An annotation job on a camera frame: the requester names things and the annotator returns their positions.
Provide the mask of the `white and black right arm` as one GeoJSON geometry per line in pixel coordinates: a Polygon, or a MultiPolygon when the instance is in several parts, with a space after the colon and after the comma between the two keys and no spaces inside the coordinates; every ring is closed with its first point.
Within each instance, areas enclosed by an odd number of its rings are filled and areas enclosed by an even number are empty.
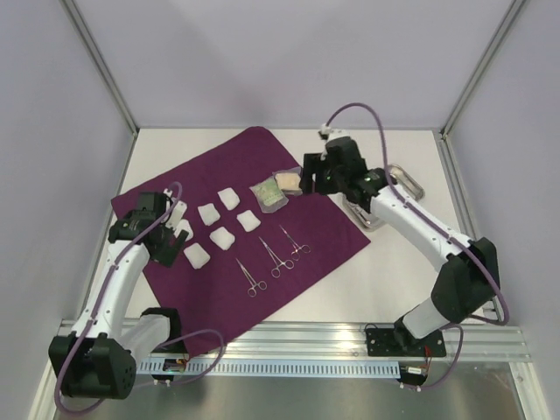
{"type": "Polygon", "coordinates": [[[402,353],[415,354],[427,336],[470,318],[496,296],[494,244],[485,237],[475,241],[435,218],[397,183],[389,168],[369,169],[350,136],[337,135],[320,153],[304,155],[300,187],[305,194],[343,194],[396,229],[437,270],[430,296],[394,323],[395,346],[402,353]]]}

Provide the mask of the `steel forceps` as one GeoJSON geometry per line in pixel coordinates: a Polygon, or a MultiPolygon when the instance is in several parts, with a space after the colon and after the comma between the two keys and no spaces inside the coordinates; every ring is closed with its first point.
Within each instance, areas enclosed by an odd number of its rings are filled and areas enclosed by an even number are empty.
{"type": "Polygon", "coordinates": [[[299,245],[282,225],[280,225],[279,227],[283,231],[284,235],[287,237],[291,246],[293,247],[293,250],[291,251],[290,255],[291,255],[291,259],[294,262],[299,261],[302,255],[308,255],[312,252],[309,245],[307,244],[299,245]]]}
{"type": "Polygon", "coordinates": [[[282,268],[292,270],[295,267],[295,263],[291,259],[282,260],[262,237],[260,237],[259,240],[274,263],[274,267],[270,271],[273,278],[279,278],[281,276],[282,268]]]}
{"type": "Polygon", "coordinates": [[[266,291],[268,289],[267,283],[265,281],[255,280],[239,259],[236,259],[236,262],[242,274],[248,280],[249,287],[247,293],[250,298],[255,298],[259,291],[266,291]]]}

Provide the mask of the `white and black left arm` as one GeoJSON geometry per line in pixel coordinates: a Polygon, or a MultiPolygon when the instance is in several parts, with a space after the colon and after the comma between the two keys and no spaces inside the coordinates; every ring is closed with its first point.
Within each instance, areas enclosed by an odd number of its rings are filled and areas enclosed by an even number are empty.
{"type": "Polygon", "coordinates": [[[170,191],[142,192],[135,208],[111,226],[101,281],[71,332],[49,346],[57,397],[124,399],[139,361],[158,346],[172,351],[181,345],[184,331],[172,308],[148,308],[132,328],[123,328],[144,269],[150,263],[169,269],[186,240],[167,224],[178,203],[170,191]]]}

